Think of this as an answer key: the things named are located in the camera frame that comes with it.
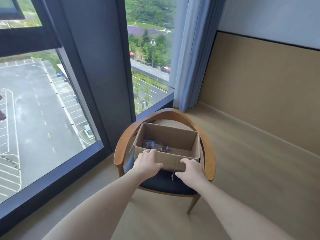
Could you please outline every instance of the chair armrest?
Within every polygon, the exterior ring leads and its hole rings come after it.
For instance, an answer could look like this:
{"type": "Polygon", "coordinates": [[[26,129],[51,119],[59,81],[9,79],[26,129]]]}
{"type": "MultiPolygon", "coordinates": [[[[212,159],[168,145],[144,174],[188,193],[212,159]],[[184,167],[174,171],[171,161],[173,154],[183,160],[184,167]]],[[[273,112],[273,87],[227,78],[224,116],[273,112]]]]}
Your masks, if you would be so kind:
{"type": "Polygon", "coordinates": [[[216,157],[214,150],[211,146],[211,142],[208,136],[196,126],[184,113],[177,109],[165,108],[158,110],[157,112],[151,114],[150,116],[138,120],[132,123],[121,135],[118,144],[114,151],[114,164],[119,168],[123,167],[125,152],[127,145],[131,138],[138,132],[141,124],[143,122],[150,122],[153,120],[174,120],[178,121],[186,126],[190,127],[194,131],[197,131],[200,136],[200,143],[202,146],[203,158],[204,158],[204,171],[209,181],[214,179],[216,173],[216,157]]]}

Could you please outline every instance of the blue-gray curtain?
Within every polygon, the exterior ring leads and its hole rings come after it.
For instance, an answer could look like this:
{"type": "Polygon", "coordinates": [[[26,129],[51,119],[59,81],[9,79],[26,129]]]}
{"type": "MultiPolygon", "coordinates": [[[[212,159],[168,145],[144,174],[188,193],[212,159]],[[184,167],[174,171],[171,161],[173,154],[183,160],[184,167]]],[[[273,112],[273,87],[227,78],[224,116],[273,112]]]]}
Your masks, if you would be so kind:
{"type": "Polygon", "coordinates": [[[226,0],[201,1],[188,66],[188,75],[179,105],[179,110],[182,112],[191,109],[197,104],[225,1],[226,0]]]}

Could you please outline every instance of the clear plastic bottle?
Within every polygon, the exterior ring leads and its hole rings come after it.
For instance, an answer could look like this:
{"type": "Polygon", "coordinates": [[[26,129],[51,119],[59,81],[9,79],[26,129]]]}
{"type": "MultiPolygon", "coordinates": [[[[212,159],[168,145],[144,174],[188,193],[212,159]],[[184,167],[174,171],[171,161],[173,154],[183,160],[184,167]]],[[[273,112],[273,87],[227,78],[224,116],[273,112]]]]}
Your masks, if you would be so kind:
{"type": "Polygon", "coordinates": [[[144,140],[142,143],[142,147],[146,149],[156,149],[159,152],[166,152],[169,149],[168,146],[156,144],[153,140],[144,140]]]}

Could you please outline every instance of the wooden floor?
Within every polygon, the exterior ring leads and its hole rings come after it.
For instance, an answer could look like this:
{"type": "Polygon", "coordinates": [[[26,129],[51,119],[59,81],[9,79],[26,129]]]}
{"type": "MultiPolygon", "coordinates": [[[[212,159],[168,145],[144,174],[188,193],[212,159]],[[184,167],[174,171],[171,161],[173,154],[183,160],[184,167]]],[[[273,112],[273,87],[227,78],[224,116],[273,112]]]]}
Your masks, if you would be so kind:
{"type": "MultiPolygon", "coordinates": [[[[297,240],[320,239],[320,158],[199,104],[186,114],[209,136],[219,188],[297,240]]],[[[168,121],[159,124],[179,126],[168,121]]],[[[41,239],[83,200],[118,177],[111,158],[21,222],[0,240],[41,239]]],[[[136,190],[112,239],[221,239],[229,236],[200,198],[136,190]]]]}

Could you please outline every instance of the brown wall panel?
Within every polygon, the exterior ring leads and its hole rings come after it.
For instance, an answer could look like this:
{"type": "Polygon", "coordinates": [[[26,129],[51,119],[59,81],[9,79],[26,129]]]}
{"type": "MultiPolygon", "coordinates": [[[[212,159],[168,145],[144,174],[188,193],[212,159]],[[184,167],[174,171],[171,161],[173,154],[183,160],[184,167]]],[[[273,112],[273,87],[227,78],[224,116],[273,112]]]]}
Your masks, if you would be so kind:
{"type": "Polygon", "coordinates": [[[218,32],[202,101],[320,155],[320,52],[218,32]]]}

